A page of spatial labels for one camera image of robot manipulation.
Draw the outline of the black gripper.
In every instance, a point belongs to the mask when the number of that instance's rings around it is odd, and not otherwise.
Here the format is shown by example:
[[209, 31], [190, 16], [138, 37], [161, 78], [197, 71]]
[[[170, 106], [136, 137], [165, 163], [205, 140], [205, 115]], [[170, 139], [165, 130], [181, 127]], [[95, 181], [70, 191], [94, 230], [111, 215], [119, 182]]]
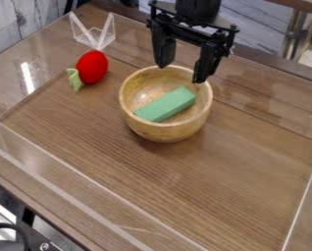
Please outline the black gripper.
[[230, 54], [240, 31], [218, 14], [221, 0], [151, 0], [149, 5], [155, 64], [163, 69], [174, 61], [177, 39], [202, 47], [193, 82], [203, 83], [215, 73], [221, 57]]

